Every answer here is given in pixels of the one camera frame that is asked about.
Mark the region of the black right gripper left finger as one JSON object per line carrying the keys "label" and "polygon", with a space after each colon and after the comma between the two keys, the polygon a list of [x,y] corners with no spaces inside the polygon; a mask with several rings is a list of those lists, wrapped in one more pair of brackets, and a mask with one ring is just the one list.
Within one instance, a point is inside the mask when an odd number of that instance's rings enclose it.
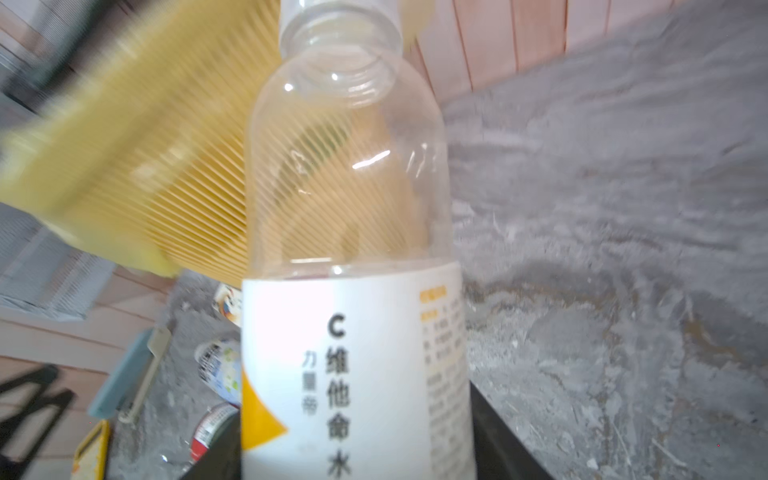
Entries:
{"label": "black right gripper left finger", "polygon": [[237,413],[181,480],[241,480],[241,454],[241,419]]}

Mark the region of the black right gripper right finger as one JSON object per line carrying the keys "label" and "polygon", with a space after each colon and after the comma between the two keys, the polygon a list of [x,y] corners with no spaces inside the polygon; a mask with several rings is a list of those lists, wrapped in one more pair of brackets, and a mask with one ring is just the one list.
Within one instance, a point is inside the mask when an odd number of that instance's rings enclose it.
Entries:
{"label": "black right gripper right finger", "polygon": [[479,480],[553,480],[474,383],[470,383],[474,452]]}

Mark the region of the red label clear bottle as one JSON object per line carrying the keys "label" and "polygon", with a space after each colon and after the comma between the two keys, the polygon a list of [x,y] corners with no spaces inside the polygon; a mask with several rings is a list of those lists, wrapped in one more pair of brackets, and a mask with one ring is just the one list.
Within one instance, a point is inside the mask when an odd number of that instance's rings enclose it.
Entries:
{"label": "red label clear bottle", "polygon": [[222,433],[222,429],[233,420],[234,415],[237,413],[240,414],[240,410],[236,406],[229,403],[222,403],[214,406],[204,415],[192,436],[190,445],[191,466],[210,449],[212,444]]}

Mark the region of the white yellow vitamin bottle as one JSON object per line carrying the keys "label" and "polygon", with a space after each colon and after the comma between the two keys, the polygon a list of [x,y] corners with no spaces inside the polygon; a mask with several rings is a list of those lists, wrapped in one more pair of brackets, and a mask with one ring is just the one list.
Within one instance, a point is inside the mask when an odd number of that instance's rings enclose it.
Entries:
{"label": "white yellow vitamin bottle", "polygon": [[284,1],[246,133],[245,479],[473,479],[447,140],[395,1]]}

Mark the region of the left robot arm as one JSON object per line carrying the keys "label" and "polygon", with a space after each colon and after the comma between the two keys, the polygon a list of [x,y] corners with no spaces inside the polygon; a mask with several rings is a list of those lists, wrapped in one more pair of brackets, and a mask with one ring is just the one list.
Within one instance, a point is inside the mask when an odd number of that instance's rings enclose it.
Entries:
{"label": "left robot arm", "polygon": [[[25,401],[8,414],[1,415],[1,478],[22,479],[50,435],[58,426],[77,395],[68,388],[50,392],[59,379],[60,369],[53,364],[41,366],[16,375],[1,384],[1,395],[5,396],[25,386],[34,389]],[[35,416],[48,412],[49,419],[37,429],[31,444],[18,458],[6,453],[8,445],[23,433],[25,425]]]}

